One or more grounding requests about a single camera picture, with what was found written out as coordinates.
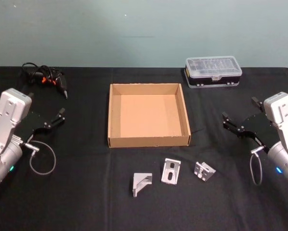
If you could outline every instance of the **plastic storage box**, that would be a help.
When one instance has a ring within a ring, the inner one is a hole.
[[[190,88],[237,86],[242,75],[233,56],[187,58],[184,73]]]

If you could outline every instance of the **black tablecloth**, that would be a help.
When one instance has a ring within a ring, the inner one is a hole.
[[[252,96],[288,93],[287,68],[243,68],[237,87],[199,90],[188,88],[179,68],[62,70],[68,100],[53,88],[28,88],[35,93],[33,111],[51,118],[66,108],[65,124],[40,137],[55,150],[56,169],[47,177],[34,174],[24,152],[0,185],[0,230],[288,231],[288,182],[261,154],[263,183],[253,185],[249,151],[256,144],[223,129],[221,117],[226,111],[242,121],[258,112]],[[0,93],[15,86],[19,71],[0,67]],[[109,149],[110,83],[182,83],[190,146]],[[182,161],[176,186],[160,182],[166,157]],[[217,170],[208,182],[193,174],[196,161]],[[153,173],[153,184],[137,198],[134,172]]]

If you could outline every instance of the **open cardboard box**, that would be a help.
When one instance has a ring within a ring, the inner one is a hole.
[[[110,85],[109,147],[188,146],[190,138],[180,84]]]

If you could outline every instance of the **teal wall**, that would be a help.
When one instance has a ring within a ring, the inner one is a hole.
[[[0,0],[0,66],[288,67],[288,0]]]

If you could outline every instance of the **metal bracket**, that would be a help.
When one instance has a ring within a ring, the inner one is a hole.
[[[207,181],[215,172],[216,170],[210,167],[205,162],[203,162],[202,164],[197,162],[196,168],[194,169],[194,174],[196,174],[197,177],[199,177],[203,181]]]
[[[134,173],[133,175],[133,197],[137,197],[137,194],[146,185],[152,184],[153,174],[152,173]]]
[[[166,184],[177,184],[181,161],[165,159],[161,182]]]

